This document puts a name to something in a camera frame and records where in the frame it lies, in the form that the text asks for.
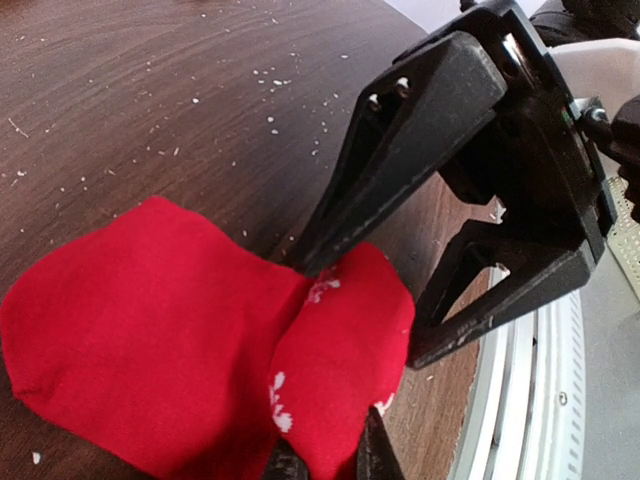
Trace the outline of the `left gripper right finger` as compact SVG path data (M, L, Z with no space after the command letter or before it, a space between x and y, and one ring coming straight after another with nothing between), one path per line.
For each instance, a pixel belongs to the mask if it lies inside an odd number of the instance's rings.
M356 454L357 480L404 480L382 416L370 407Z

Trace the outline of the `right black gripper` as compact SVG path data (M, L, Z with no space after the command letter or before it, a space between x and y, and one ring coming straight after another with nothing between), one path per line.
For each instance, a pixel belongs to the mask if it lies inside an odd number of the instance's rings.
M465 222L417 301L407 366L419 370L585 285L614 212L586 120L516 2L474 5L393 63L358 96L297 270L335 263L441 166L463 202L499 199L502 223ZM506 278L448 315L499 266Z

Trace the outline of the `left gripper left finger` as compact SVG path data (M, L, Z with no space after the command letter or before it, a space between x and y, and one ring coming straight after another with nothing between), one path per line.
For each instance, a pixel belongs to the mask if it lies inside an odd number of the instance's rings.
M308 468L288 442L278 442L267 462L262 480L307 480Z

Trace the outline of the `red sock with stripes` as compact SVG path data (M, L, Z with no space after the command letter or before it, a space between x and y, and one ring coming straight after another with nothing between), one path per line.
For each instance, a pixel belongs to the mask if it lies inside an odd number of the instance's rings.
M153 197L12 286L14 395L161 479L257 479L279 439L348 479L370 408L400 385L410 292L363 243L315 278Z

